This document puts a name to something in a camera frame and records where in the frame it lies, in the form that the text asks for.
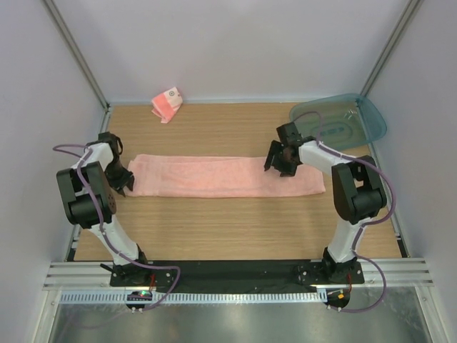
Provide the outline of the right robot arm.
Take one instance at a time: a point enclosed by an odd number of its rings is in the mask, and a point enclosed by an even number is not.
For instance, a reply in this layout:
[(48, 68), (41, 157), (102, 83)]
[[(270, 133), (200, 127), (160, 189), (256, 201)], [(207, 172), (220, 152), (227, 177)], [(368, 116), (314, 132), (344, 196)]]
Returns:
[(338, 215), (335, 234), (324, 249), (318, 276), (328, 283), (343, 284), (355, 277), (359, 240), (365, 226), (373, 223), (386, 206), (386, 193), (379, 169), (368, 156), (354, 157), (336, 151), (313, 136), (304, 138), (293, 122), (276, 129), (264, 164), (293, 177), (305, 164), (327, 174), (332, 180), (333, 204)]

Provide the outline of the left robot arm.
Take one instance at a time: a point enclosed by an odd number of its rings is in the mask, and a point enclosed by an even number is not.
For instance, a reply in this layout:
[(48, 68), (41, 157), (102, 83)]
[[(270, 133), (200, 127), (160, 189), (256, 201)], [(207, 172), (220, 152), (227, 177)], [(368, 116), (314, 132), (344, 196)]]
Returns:
[(101, 267), (111, 272), (111, 286), (145, 285), (152, 274), (146, 256), (116, 217), (113, 193), (125, 195), (135, 181), (134, 174), (121, 163), (121, 139), (106, 131), (96, 141), (77, 147), (83, 149), (74, 154), (79, 160), (56, 174), (65, 215), (71, 224), (94, 234), (108, 250), (113, 266)]

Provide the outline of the large pink towel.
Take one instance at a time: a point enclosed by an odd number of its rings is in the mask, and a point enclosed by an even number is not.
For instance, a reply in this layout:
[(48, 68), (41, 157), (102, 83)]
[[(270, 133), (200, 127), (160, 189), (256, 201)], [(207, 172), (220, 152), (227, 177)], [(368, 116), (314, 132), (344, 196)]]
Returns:
[(302, 197), (326, 191), (323, 174), (300, 166), (294, 177), (263, 169), (261, 157), (158, 156), (140, 154), (129, 163), (130, 197)]

